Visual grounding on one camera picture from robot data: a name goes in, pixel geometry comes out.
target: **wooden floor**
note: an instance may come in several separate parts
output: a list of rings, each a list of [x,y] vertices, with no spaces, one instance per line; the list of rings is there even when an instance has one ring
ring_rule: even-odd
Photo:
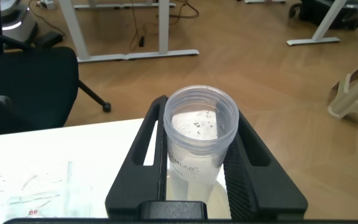
[[[358,117],[337,120],[327,112],[331,87],[358,65],[358,29],[329,31],[339,44],[289,47],[287,40],[310,38],[316,30],[288,21],[295,2],[192,0],[200,17],[171,26],[170,49],[198,49],[200,56],[80,65],[81,79],[114,108],[103,113],[79,91],[67,126],[142,118],[158,96],[188,85],[215,86],[233,97],[304,193],[306,218],[358,219]],[[35,10],[68,33],[59,9]],[[157,14],[157,9],[136,10],[147,35],[146,46],[135,51],[158,49]],[[91,54],[133,52],[131,10],[77,16]],[[42,22],[40,28],[49,30]],[[70,34],[62,45],[73,47]]]

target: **power cord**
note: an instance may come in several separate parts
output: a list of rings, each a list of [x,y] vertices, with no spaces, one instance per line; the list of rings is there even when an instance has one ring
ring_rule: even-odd
[[[34,12],[34,10],[31,8],[31,3],[34,2],[35,0],[30,0],[29,1],[29,9],[30,11],[33,13],[33,15],[35,15],[37,18],[41,19],[44,23],[46,23],[48,26],[50,26],[51,28],[59,31],[60,33],[62,33],[62,36],[66,37],[66,33],[64,31],[61,30],[61,28],[51,24],[50,22],[48,22],[44,17],[38,15],[37,13]]]
[[[129,48],[131,49],[131,50],[135,50],[136,49],[136,45],[132,48],[132,44],[134,43],[134,41],[135,41],[135,38],[137,38],[137,42],[139,43],[139,30],[138,30],[138,28],[137,28],[137,21],[136,21],[136,15],[135,15],[135,7],[134,7],[134,1],[133,0],[131,0],[131,4],[132,4],[132,16],[134,17],[134,22],[135,22],[135,29],[136,29],[136,31],[135,31],[135,36],[134,36],[134,38],[132,39],[132,41],[131,41],[131,43],[129,44]]]
[[[179,15],[169,15],[169,17],[171,18],[179,18],[179,19],[195,19],[197,17],[200,16],[200,12],[197,11],[196,8],[194,8],[191,4],[189,4],[189,0],[177,0],[178,2],[183,2],[184,3],[184,6],[188,6],[190,7],[192,10],[194,10],[196,12],[195,15],[192,15],[192,16],[182,16],[179,12]]]
[[[169,17],[171,17],[171,18],[177,18],[177,20],[175,22],[169,23],[170,26],[177,24],[180,19],[195,19],[195,18],[200,16],[200,13],[197,11],[197,9],[195,9],[192,5],[189,4],[188,0],[177,0],[177,1],[178,2],[183,2],[184,4],[182,4],[180,6],[180,8],[179,8],[179,15],[172,15],[172,14],[169,15]],[[131,0],[131,4],[132,4],[132,15],[133,15],[133,18],[134,18],[136,31],[135,31],[134,37],[132,38],[132,40],[131,40],[131,42],[129,44],[129,48],[131,50],[135,50],[136,47],[137,47],[137,45],[134,45],[135,40],[137,40],[137,43],[138,43],[139,47],[143,47],[143,45],[144,45],[144,37],[147,35],[146,25],[147,24],[152,24],[152,25],[158,26],[158,23],[146,22],[145,24],[143,24],[143,26],[141,28],[137,28],[137,21],[136,21],[136,16],[135,16],[135,9],[134,9],[133,0]],[[192,8],[192,10],[194,10],[196,12],[196,14],[192,15],[192,16],[182,16],[181,12],[182,12],[183,7],[185,7],[185,6],[189,6],[190,8]],[[139,30],[140,29],[143,29],[143,31],[144,31],[144,35],[142,37],[139,37]]]

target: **black office chair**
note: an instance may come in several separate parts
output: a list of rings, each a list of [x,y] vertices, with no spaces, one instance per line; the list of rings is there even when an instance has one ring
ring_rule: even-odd
[[[78,87],[109,112],[102,100],[78,78],[78,62],[68,47],[38,50],[2,34],[0,16],[0,134],[62,127]],[[22,52],[4,54],[4,44]]]

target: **white desk leg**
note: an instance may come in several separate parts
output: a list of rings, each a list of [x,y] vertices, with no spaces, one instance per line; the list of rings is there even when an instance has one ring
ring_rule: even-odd
[[[95,55],[90,56],[86,49],[84,37],[82,35],[81,27],[75,15],[75,10],[71,0],[60,0],[60,7],[62,8],[67,26],[70,30],[71,37],[74,41],[74,46],[78,54],[78,63],[85,62],[102,62],[108,60],[134,60],[140,58],[159,58],[159,57],[174,57],[185,55],[198,55],[198,50],[171,50],[168,51],[168,32],[169,32],[169,0],[160,0],[160,50],[158,52],[144,52],[132,54],[111,54],[111,55]]]
[[[96,7],[96,3],[94,0],[88,0],[88,4],[90,7]]]
[[[90,55],[86,49],[84,37],[77,16],[75,15],[73,3],[71,0],[60,0],[60,7],[63,11],[78,57],[82,60],[88,60]]]
[[[301,40],[289,40],[287,44],[289,46],[301,45],[301,44],[322,44],[322,43],[331,43],[331,42],[339,42],[339,38],[337,37],[324,37],[324,34],[327,32],[336,16],[341,11],[343,5],[345,5],[345,0],[335,0],[323,21],[320,23],[320,26],[317,28],[311,39],[301,39]]]
[[[160,0],[158,7],[158,24],[159,24],[159,47],[160,54],[168,53],[169,38],[169,0]]]
[[[244,0],[247,4],[250,3],[263,3],[266,2],[266,0]],[[285,0],[272,0],[272,2],[279,2],[279,3],[285,3]]]

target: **plastic cup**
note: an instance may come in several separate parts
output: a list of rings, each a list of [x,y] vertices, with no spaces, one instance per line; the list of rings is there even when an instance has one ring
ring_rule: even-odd
[[[174,200],[208,202],[238,123],[234,100],[216,88],[188,86],[168,99],[164,128]]]

